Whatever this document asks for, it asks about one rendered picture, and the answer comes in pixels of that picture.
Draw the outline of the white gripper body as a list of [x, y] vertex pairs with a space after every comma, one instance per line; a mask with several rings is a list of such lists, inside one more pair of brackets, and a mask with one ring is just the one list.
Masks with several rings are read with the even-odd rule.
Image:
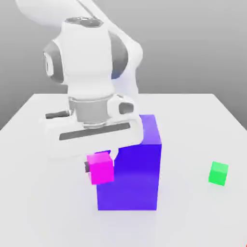
[[85, 129], [74, 116], [40, 119], [44, 147], [51, 159], [87, 156], [101, 151], [138, 145], [143, 140], [143, 124], [139, 115], [130, 120], [96, 129]]

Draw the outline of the small magenta cube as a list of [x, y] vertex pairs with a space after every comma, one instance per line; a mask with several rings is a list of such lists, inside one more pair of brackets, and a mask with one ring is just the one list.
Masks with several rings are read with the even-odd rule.
[[114, 181], [113, 161], [107, 151], [87, 155], [87, 162], [92, 185]]

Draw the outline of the small green cube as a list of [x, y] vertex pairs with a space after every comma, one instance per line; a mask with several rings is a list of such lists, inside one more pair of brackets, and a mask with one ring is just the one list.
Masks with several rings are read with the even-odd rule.
[[212, 162], [208, 182], [224, 186], [228, 174], [229, 166], [218, 162]]

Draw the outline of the large blue box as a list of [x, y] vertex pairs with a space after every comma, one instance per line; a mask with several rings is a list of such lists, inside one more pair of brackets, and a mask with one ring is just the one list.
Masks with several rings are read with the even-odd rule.
[[154, 115], [141, 115], [144, 138], [120, 148], [114, 161], [114, 181], [98, 185], [98, 210], [156, 210], [162, 141]]

